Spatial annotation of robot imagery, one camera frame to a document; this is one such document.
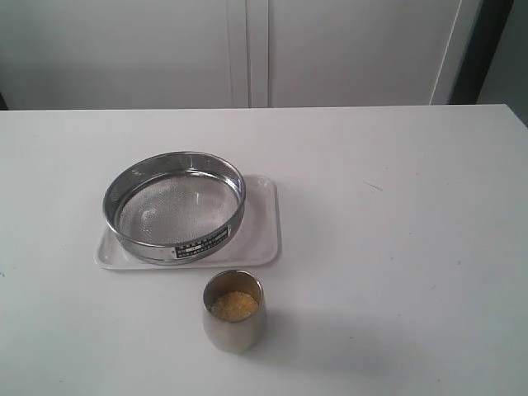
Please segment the yellow and white grains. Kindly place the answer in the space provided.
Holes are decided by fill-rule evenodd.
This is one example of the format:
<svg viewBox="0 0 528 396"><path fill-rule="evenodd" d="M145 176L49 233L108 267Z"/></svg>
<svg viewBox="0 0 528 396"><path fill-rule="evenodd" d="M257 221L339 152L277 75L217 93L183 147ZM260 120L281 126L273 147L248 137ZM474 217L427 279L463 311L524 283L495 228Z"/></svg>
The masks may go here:
<svg viewBox="0 0 528 396"><path fill-rule="evenodd" d="M250 294L234 291L218 297L210 312L222 320L237 322L250 317L258 308L258 302Z"/></svg>

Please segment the stainless steel cup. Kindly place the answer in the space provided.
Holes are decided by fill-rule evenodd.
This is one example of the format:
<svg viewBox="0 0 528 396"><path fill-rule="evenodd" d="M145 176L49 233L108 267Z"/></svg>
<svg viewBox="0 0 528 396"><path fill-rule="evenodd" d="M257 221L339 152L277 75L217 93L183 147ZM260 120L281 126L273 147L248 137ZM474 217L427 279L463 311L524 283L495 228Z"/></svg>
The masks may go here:
<svg viewBox="0 0 528 396"><path fill-rule="evenodd" d="M237 322L215 317L210 312L211 305L221 295L234 291L250 294L258 302L258 310ZM215 347L240 354L260 341L266 327L266 300L262 284L253 274L238 269L220 272L205 286L202 301L205 334Z"/></svg>

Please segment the round stainless steel sieve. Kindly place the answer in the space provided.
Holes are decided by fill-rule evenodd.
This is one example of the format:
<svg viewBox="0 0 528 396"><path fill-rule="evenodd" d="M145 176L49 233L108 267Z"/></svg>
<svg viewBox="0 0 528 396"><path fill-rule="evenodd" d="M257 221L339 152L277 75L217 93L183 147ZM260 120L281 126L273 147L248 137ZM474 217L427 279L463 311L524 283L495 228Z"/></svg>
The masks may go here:
<svg viewBox="0 0 528 396"><path fill-rule="evenodd" d="M158 265L198 261L231 241L243 221L242 173L209 153L171 152L125 169L102 200L107 227L138 259Z"/></svg>

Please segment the white plastic tray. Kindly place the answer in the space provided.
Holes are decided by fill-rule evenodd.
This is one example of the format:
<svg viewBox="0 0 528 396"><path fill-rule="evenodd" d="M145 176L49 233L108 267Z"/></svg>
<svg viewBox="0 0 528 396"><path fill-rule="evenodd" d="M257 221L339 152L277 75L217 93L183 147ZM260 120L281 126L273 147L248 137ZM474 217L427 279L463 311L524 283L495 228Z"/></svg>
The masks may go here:
<svg viewBox="0 0 528 396"><path fill-rule="evenodd" d="M246 175L247 199L240 229L217 252L196 262L159 265L132 256L106 229L96 249L94 262L111 271L158 271L194 268L262 266L272 262L281 248L280 214L276 185L261 175Z"/></svg>

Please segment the white cabinet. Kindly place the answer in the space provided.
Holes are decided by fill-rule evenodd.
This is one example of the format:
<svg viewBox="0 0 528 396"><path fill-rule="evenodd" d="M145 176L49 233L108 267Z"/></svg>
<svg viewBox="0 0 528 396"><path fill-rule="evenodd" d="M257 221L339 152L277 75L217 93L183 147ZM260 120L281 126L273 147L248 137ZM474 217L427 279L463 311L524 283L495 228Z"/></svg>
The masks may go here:
<svg viewBox="0 0 528 396"><path fill-rule="evenodd" d="M4 1L14 110L445 104L478 1Z"/></svg>

